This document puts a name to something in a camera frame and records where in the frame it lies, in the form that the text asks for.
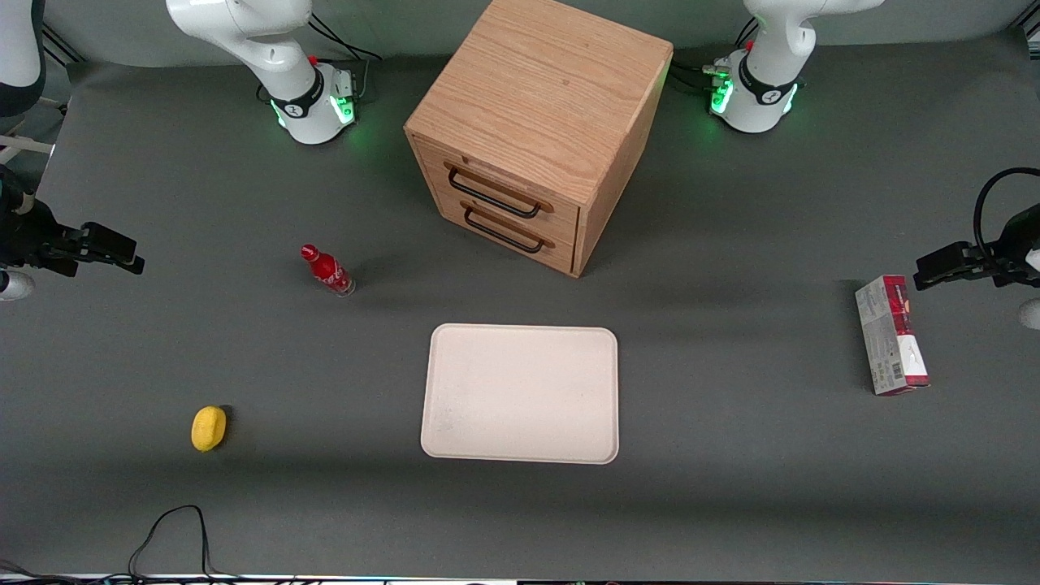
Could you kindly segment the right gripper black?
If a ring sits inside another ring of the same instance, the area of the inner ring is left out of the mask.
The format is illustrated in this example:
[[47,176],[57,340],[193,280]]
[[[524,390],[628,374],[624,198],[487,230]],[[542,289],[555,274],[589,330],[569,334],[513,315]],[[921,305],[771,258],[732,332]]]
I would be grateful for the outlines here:
[[135,254],[137,241],[95,222],[81,226],[78,262],[50,257],[45,248],[63,243],[67,227],[57,223],[48,205],[12,170],[3,167],[1,174],[1,268],[45,269],[74,277],[78,262],[92,262],[144,273],[145,259]]

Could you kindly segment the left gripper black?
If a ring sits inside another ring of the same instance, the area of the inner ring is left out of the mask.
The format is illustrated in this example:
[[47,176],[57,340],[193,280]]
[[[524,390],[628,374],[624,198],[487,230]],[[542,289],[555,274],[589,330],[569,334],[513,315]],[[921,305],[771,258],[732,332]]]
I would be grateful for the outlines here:
[[[1029,288],[1039,286],[1038,269],[1029,263],[1028,255],[1038,251],[1039,204],[1011,217],[1004,225],[998,240],[988,244],[990,255],[999,269],[991,276],[996,288],[1013,283]],[[986,256],[978,245],[966,241],[951,243],[942,254],[929,254],[918,258],[914,284],[917,290],[957,281],[985,279]]]

